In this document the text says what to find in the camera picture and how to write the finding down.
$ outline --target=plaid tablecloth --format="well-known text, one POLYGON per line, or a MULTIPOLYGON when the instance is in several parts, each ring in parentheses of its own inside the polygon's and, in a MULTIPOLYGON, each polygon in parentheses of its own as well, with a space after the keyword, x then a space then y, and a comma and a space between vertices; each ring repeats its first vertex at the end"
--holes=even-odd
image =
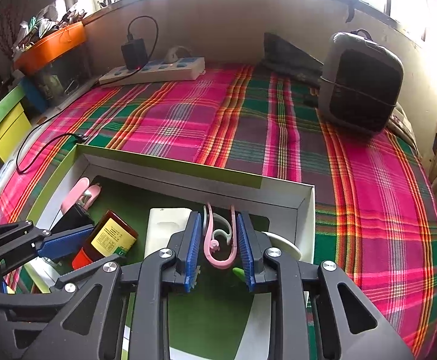
MULTIPOLYGON (((336 261, 417 357, 437 332, 437 210, 410 147, 334 127, 309 89, 247 65, 207 66, 196 81, 95 88, 58 117, 22 161, 63 132, 95 146, 315 185, 315 262, 336 261)), ((0 197, 0 224, 25 219, 73 147, 63 138, 0 197)), ((13 287, 18 272, 7 281, 13 287)))

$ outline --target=dark fabric object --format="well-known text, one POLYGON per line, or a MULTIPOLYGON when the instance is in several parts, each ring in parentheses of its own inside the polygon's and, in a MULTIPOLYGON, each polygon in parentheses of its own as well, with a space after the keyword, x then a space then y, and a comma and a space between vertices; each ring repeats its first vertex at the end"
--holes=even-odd
POLYGON ((269 32, 263 34, 263 50, 263 66, 275 73, 286 74, 301 83, 320 87, 323 63, 311 55, 269 32))

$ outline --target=white power strip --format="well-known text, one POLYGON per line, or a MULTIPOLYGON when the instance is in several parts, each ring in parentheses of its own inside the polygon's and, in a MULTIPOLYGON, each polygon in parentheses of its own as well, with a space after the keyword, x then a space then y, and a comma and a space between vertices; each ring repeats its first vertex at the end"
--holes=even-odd
POLYGON ((163 60, 150 61, 140 71, 129 70, 126 66, 112 69, 99 79, 100 85, 110 88, 118 85, 156 83, 159 81, 196 80, 205 72, 203 57, 180 58, 173 64, 163 60))

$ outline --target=silver bolt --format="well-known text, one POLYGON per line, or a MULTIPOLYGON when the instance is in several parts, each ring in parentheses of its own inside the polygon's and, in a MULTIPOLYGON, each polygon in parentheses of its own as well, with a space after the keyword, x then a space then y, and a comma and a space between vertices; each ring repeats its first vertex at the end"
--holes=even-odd
POLYGON ((77 290, 77 286, 74 283, 67 283, 64 288, 67 292, 70 293, 73 293, 77 290))
POLYGON ((117 263, 114 261, 109 261, 103 264, 103 270, 105 272, 113 272, 116 269, 117 269, 117 263))
POLYGON ((166 259, 168 257, 171 257, 173 254, 172 249, 169 249, 167 247, 165 247, 164 249, 160 249, 158 251, 158 255, 160 256, 160 258, 162 259, 166 259))
POLYGON ((267 254, 270 257, 278 257, 282 255, 282 251, 280 249, 278 249, 277 247, 269 247, 267 249, 267 254))
POLYGON ((335 269, 337 269, 337 264, 335 264, 333 261, 324 261, 322 263, 323 269, 325 269, 326 271, 334 271, 335 269))

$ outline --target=amber glass bottle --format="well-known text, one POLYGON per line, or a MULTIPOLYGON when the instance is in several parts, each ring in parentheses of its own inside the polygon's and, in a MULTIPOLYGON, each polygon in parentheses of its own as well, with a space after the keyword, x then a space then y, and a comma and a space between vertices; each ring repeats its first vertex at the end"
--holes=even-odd
POLYGON ((79 269, 112 254, 124 255, 137 238, 134 229, 108 210, 73 259, 72 267, 79 269))

